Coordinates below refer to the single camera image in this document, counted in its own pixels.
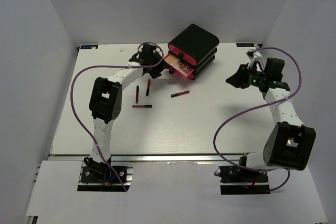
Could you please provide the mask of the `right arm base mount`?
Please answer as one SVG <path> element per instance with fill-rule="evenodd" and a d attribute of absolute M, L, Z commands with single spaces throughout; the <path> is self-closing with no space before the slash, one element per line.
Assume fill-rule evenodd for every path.
<path fill-rule="evenodd" d="M 219 166 L 214 171 L 214 176 L 219 178 L 221 195 L 270 194 L 267 174 L 236 166 Z"/>

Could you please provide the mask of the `black pink drawer organizer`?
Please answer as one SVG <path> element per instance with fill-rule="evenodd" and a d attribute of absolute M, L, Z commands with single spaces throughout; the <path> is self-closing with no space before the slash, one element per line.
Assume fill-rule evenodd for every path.
<path fill-rule="evenodd" d="M 189 64 L 193 70 L 186 74 L 179 67 L 167 64 L 169 74 L 195 80 L 215 60 L 218 45 L 217 36 L 196 24 L 190 24 L 168 43 L 166 56 L 176 56 L 180 63 Z"/>

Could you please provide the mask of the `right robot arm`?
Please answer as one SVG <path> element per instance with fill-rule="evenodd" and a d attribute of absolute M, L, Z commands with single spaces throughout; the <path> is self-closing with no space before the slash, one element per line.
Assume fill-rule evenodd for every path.
<path fill-rule="evenodd" d="M 264 149 L 240 158 L 237 175 L 245 182 L 255 177 L 256 169 L 304 170 L 316 139 L 315 129 L 304 125 L 289 100 L 290 88 L 282 81 L 285 62 L 269 58 L 263 71 L 258 71 L 256 65 L 242 64 L 226 79 L 235 88 L 257 87 L 275 123 Z"/>

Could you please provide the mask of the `clear eyeshadow palette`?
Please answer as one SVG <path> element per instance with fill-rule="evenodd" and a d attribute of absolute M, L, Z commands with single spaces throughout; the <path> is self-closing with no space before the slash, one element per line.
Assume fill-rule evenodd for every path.
<path fill-rule="evenodd" d="M 180 63 L 178 68 L 186 74 L 193 70 L 187 63 Z"/>

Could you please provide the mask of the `square peach compact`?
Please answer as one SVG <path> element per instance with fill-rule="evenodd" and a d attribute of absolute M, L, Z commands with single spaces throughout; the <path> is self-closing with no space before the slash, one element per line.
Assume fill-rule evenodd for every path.
<path fill-rule="evenodd" d="M 180 60 L 174 55 L 168 55 L 165 57 L 165 62 L 173 67 L 178 67 L 180 65 Z"/>

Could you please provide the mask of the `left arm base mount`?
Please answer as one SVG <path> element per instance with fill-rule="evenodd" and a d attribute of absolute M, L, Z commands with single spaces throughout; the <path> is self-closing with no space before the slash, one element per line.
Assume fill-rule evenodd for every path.
<path fill-rule="evenodd" d="M 132 181 L 132 167 L 113 166 L 116 173 L 106 165 L 90 157 L 83 159 L 77 191 L 122 192 L 128 191 Z"/>

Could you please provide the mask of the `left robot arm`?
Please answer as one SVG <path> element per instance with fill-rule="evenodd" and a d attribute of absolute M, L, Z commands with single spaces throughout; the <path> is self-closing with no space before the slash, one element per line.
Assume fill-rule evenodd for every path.
<path fill-rule="evenodd" d="M 104 182 L 111 175 L 111 168 L 105 162 L 110 161 L 112 127 L 121 112 L 123 90 L 147 73 L 153 79 L 161 76 L 165 68 L 162 49 L 156 44 L 143 43 L 125 68 L 107 78 L 95 80 L 89 102 L 95 141 L 87 164 L 97 163 L 93 176 L 98 181 Z"/>

